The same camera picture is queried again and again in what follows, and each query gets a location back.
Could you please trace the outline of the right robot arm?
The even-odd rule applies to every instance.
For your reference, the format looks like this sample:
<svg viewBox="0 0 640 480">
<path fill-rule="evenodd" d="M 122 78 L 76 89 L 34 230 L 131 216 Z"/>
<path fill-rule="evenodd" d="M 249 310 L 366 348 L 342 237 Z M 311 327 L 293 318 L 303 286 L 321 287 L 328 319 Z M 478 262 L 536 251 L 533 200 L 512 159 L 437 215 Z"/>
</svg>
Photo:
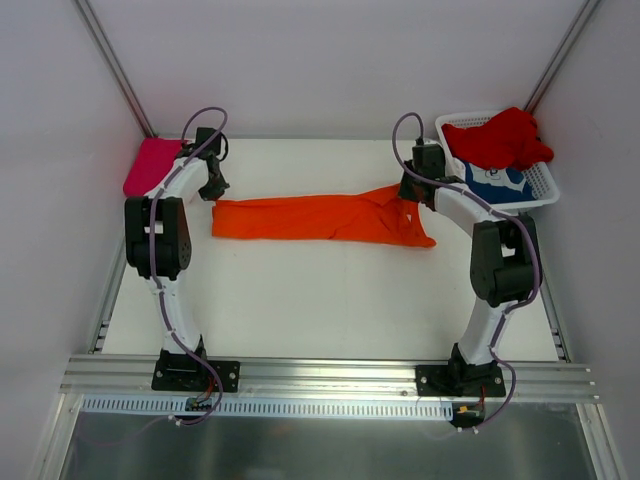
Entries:
<svg viewBox="0 0 640 480">
<path fill-rule="evenodd" d="M 532 303 L 540 288 L 535 222 L 491 207 L 461 179 L 448 176 L 444 150 L 435 141 L 417 139 L 411 158 L 400 165 L 400 196 L 449 219 L 471 240 L 469 278 L 476 300 L 447 372 L 449 387 L 470 395 L 481 387 L 483 372 L 498 364 L 509 317 Z"/>
</svg>

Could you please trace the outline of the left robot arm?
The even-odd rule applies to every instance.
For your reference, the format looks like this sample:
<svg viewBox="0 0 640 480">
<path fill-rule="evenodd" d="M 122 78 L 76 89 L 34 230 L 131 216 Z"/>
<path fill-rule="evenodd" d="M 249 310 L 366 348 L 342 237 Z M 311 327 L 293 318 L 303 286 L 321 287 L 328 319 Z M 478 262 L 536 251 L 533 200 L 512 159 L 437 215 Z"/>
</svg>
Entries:
<svg viewBox="0 0 640 480">
<path fill-rule="evenodd" d="M 173 375 L 188 390 L 206 384 L 209 367 L 184 292 L 193 255 L 186 206 L 222 196 L 228 183 L 220 164 L 228 151 L 214 128 L 197 128 L 193 141 L 147 139 L 123 187 L 126 260 L 148 285 L 164 327 L 156 376 Z"/>
</svg>

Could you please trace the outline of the orange t shirt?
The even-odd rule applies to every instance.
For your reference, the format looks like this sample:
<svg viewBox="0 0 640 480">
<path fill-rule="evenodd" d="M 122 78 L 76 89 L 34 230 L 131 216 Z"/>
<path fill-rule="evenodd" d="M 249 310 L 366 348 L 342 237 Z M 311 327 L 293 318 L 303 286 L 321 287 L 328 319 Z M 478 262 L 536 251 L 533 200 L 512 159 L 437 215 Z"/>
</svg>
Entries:
<svg viewBox="0 0 640 480">
<path fill-rule="evenodd" d="M 211 234 L 235 240 L 362 242 L 430 249 L 418 205 L 389 185 L 359 194 L 219 200 Z"/>
</svg>

